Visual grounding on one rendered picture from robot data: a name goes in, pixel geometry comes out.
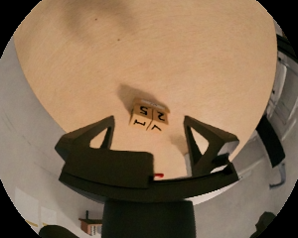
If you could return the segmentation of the white bottle with blue cap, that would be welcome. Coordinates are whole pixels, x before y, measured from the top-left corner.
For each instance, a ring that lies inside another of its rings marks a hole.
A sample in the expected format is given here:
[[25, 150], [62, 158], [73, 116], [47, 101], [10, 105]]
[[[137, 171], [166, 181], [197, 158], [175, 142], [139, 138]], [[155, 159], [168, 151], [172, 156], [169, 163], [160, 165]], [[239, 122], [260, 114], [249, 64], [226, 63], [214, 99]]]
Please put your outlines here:
[[184, 156], [185, 159], [185, 165], [186, 165], [186, 171], [187, 171], [187, 178], [191, 176], [191, 171], [190, 171], [190, 163], [189, 163], [189, 157], [188, 154]]

